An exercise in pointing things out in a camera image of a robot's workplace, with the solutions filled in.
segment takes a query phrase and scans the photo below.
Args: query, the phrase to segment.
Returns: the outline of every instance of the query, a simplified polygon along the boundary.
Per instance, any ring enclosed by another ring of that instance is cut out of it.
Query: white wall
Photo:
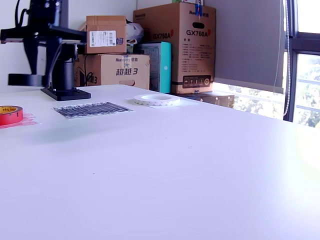
[[[15,27],[17,0],[2,0],[0,29]],[[29,8],[30,0],[21,0],[19,12]],[[132,21],[137,0],[69,0],[69,27],[77,29],[87,15],[124,15]],[[45,72],[45,48],[39,48],[38,74]],[[29,63],[22,43],[0,44],[0,93],[32,90],[31,87],[8,86],[8,74],[30,74]]]
[[[137,9],[151,8],[164,4],[171,4],[172,0],[137,0]]]

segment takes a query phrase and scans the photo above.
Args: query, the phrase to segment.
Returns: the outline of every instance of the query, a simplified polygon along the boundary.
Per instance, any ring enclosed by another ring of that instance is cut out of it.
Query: black machine
[[[17,1],[15,28],[2,29],[2,44],[23,42],[31,75],[9,74],[11,86],[44,87],[42,91],[57,101],[90,99],[91,94],[75,88],[74,65],[78,45],[87,44],[86,32],[68,29],[68,0],[30,0],[18,19]],[[24,15],[28,24],[22,26]],[[45,75],[37,75],[38,47],[46,47]]]

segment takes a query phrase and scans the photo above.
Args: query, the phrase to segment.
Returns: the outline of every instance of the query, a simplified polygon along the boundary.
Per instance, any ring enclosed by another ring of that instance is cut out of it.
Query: black stand base
[[[79,89],[72,89],[72,90],[65,90],[65,91],[53,91],[50,88],[43,88],[43,89],[41,89],[41,91],[59,102],[81,100],[81,99],[90,99],[91,98],[90,93],[79,90]]]

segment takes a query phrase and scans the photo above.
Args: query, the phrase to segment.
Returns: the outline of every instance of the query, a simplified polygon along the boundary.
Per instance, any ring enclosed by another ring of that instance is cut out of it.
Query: roller shade
[[[215,82],[284,92],[286,35],[284,6],[281,2],[282,0],[205,1],[205,5],[216,8]],[[279,35],[280,59],[274,89]]]

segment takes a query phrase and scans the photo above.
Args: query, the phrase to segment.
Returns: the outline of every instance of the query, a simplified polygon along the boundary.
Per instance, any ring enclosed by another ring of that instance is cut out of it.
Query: tape roll
[[[0,126],[16,124],[24,118],[23,108],[19,106],[0,106]]]
[[[145,106],[175,106],[180,103],[180,97],[166,94],[139,95],[134,102]]]

